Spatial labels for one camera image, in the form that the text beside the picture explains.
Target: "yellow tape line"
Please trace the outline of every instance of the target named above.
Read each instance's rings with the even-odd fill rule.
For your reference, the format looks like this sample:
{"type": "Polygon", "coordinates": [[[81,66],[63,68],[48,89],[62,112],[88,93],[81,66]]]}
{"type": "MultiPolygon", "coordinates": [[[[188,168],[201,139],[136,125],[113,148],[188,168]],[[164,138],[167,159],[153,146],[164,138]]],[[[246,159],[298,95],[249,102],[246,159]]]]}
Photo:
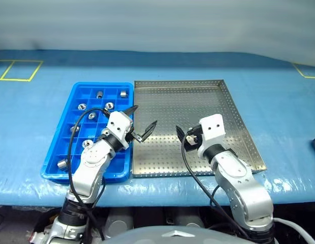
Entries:
{"type": "Polygon", "coordinates": [[[302,71],[296,66],[295,63],[292,63],[292,65],[293,65],[294,68],[299,72],[299,74],[300,74],[301,76],[303,76],[304,78],[307,78],[307,79],[315,79],[315,76],[304,75],[304,74],[302,73],[302,71]]]}
{"type": "Polygon", "coordinates": [[[42,60],[26,60],[26,59],[0,59],[0,62],[11,62],[11,64],[6,68],[4,73],[1,75],[0,81],[26,81],[26,82],[30,82],[34,78],[34,76],[36,75],[36,73],[39,71],[40,67],[43,64],[42,60]],[[5,78],[6,74],[9,72],[9,70],[12,68],[12,66],[16,62],[39,63],[39,65],[37,65],[37,67],[33,71],[32,75],[28,79],[5,78]]]}

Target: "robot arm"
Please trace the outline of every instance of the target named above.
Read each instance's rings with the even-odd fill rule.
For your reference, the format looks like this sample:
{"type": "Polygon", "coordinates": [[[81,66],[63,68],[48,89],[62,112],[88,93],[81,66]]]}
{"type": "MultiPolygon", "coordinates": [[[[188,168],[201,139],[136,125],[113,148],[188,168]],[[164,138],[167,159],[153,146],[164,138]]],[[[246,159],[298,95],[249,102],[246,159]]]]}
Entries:
{"type": "MultiPolygon", "coordinates": [[[[178,137],[184,133],[177,127],[178,137]]],[[[214,114],[190,128],[196,146],[185,144],[185,149],[197,149],[199,158],[207,159],[218,185],[226,192],[234,220],[258,243],[273,242],[273,204],[266,189],[253,177],[249,166],[235,153],[222,146],[225,129],[221,114],[214,114]]]]}
{"type": "Polygon", "coordinates": [[[91,214],[84,208],[84,205],[87,208],[92,208],[95,205],[103,173],[110,165],[116,152],[127,149],[128,143],[134,139],[144,142],[156,127],[157,121],[150,124],[141,136],[134,132],[133,121],[129,116],[137,107],[131,107],[123,112],[109,113],[104,111],[104,114],[109,117],[107,124],[109,135],[102,135],[100,140],[88,145],[83,150],[79,167],[72,177],[77,196],[70,188],[67,191],[60,215],[54,220],[51,229],[47,232],[33,233],[30,237],[30,243],[81,242],[87,226],[87,218],[91,214]],[[82,204],[77,200],[77,197],[81,199],[82,204]]]}

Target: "metal bolt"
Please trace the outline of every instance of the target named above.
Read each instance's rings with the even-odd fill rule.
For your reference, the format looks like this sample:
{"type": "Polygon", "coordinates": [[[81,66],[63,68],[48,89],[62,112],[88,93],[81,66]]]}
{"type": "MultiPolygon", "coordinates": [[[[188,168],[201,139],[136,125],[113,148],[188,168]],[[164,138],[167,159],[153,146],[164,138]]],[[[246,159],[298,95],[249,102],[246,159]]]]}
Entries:
{"type": "Polygon", "coordinates": [[[101,135],[109,135],[110,134],[110,132],[109,132],[109,130],[108,130],[108,128],[104,128],[102,131],[101,131],[101,135]]]}
{"type": "Polygon", "coordinates": [[[105,104],[105,108],[106,109],[113,109],[114,108],[114,104],[112,102],[106,103],[105,104]]]}
{"type": "MultiPolygon", "coordinates": [[[[70,132],[71,132],[71,133],[74,131],[74,128],[75,128],[74,126],[70,128],[70,132]]],[[[80,130],[80,127],[79,127],[79,126],[77,126],[77,128],[76,128],[76,132],[78,132],[79,130],[80,130]]]]}
{"type": "Polygon", "coordinates": [[[122,91],[120,92],[120,97],[122,97],[122,98],[128,97],[127,92],[126,92],[125,90],[122,90],[122,91]]]}
{"type": "Polygon", "coordinates": [[[82,148],[86,148],[89,145],[93,145],[93,144],[94,144],[94,142],[92,140],[85,140],[82,142],[81,146],[82,146],[82,148]]]}
{"type": "Polygon", "coordinates": [[[68,169],[68,167],[67,167],[67,162],[68,162],[67,159],[62,159],[62,160],[60,160],[60,161],[57,163],[59,170],[62,170],[62,171],[67,170],[67,169],[68,169]]]}
{"type": "Polygon", "coordinates": [[[96,113],[92,112],[88,115],[88,119],[94,119],[96,117],[96,113]]]}
{"type": "Polygon", "coordinates": [[[86,108],[87,108],[86,103],[81,103],[81,104],[78,105],[78,109],[79,110],[85,110],[86,108]]]}
{"type": "Polygon", "coordinates": [[[100,98],[102,98],[102,97],[103,97],[103,92],[99,90],[99,91],[96,93],[96,98],[97,98],[97,99],[100,99],[100,98]]]}

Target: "metal cylinder part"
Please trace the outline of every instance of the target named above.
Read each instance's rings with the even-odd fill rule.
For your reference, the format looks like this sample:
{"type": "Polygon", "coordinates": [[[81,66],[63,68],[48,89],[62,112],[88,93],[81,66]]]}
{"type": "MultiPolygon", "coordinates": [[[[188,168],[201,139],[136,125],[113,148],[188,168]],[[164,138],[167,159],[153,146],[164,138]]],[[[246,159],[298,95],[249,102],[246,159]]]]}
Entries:
{"type": "Polygon", "coordinates": [[[81,146],[82,148],[88,147],[89,145],[93,145],[94,142],[92,140],[85,140],[82,142],[81,146]]]}
{"type": "Polygon", "coordinates": [[[132,209],[129,207],[111,208],[104,228],[104,237],[110,239],[130,229],[133,229],[132,209]]]}
{"type": "Polygon", "coordinates": [[[102,98],[102,97],[103,97],[103,92],[99,90],[99,91],[96,93],[96,98],[97,98],[97,99],[100,99],[100,98],[102,98]]]}
{"type": "Polygon", "coordinates": [[[81,103],[78,105],[78,110],[85,110],[87,108],[86,103],[81,103]]]}
{"type": "Polygon", "coordinates": [[[122,91],[120,92],[120,97],[126,98],[127,96],[128,96],[128,94],[127,94],[127,92],[126,92],[125,90],[122,90],[122,91]]]}
{"type": "MultiPolygon", "coordinates": [[[[70,128],[70,132],[71,132],[71,133],[74,131],[74,128],[75,128],[74,126],[70,128]]],[[[80,130],[80,127],[79,127],[79,126],[77,126],[77,128],[76,128],[76,132],[78,132],[79,130],[80,130]]]]}
{"type": "Polygon", "coordinates": [[[110,134],[110,131],[108,130],[108,128],[104,128],[102,131],[101,131],[101,135],[109,135],[110,134]]]}
{"type": "Polygon", "coordinates": [[[112,102],[108,102],[105,104],[105,108],[106,109],[113,109],[114,108],[114,104],[112,102]]]}
{"type": "Polygon", "coordinates": [[[67,167],[67,162],[68,162],[67,159],[62,159],[62,160],[60,160],[60,161],[57,163],[59,170],[62,170],[62,171],[67,170],[67,169],[68,169],[68,167],[67,167]]]}
{"type": "Polygon", "coordinates": [[[174,224],[187,227],[204,228],[203,221],[196,207],[176,207],[174,209],[174,224]]]}
{"type": "Polygon", "coordinates": [[[95,112],[92,112],[88,115],[88,119],[95,119],[96,118],[96,113],[95,112]]]}

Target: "white wall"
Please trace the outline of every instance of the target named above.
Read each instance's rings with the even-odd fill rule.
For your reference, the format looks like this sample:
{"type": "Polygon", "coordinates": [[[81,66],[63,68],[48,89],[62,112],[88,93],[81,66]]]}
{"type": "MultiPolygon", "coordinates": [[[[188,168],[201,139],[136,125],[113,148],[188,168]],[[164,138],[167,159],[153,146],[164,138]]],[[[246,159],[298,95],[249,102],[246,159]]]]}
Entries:
{"type": "Polygon", "coordinates": [[[0,49],[236,51],[315,65],[315,0],[0,0],[0,49]]]}

